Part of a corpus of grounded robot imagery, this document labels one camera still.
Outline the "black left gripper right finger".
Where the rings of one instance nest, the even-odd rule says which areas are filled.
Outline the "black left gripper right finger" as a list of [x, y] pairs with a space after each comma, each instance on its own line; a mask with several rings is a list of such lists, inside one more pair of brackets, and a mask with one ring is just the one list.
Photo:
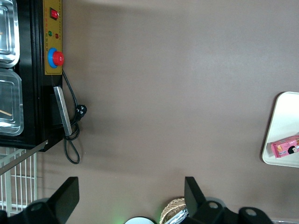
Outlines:
[[193, 217], [199, 207], [206, 201], [206, 198], [194, 177], [185, 177], [184, 193], [186, 208], [189, 216]]

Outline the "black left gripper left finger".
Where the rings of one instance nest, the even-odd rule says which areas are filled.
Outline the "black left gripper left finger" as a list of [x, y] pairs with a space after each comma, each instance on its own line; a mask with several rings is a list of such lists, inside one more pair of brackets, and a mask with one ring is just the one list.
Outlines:
[[65, 224], [79, 203], [78, 177], [69, 177], [48, 199], [48, 205], [59, 224]]

